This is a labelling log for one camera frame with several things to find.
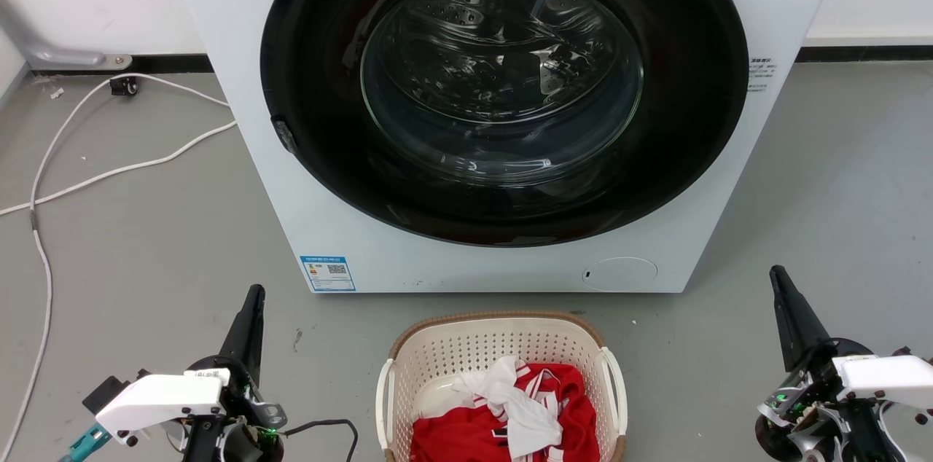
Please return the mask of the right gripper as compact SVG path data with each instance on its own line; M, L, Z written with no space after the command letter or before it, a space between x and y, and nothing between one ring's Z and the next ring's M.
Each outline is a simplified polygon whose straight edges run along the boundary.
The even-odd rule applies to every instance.
M886 413L903 406L929 422L930 360L830 338L784 266L770 267L769 279L787 376L757 408L761 449L776 461L906 461Z

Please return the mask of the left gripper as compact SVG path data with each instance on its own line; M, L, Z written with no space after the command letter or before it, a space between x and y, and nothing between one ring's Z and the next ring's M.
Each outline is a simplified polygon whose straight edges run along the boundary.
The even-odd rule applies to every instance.
M136 381L109 377L83 400L95 423L82 435L82 459L109 441L133 447L147 429L180 428L184 461L281 461L281 405L259 393L265 289L250 285L218 356L182 375L141 370Z

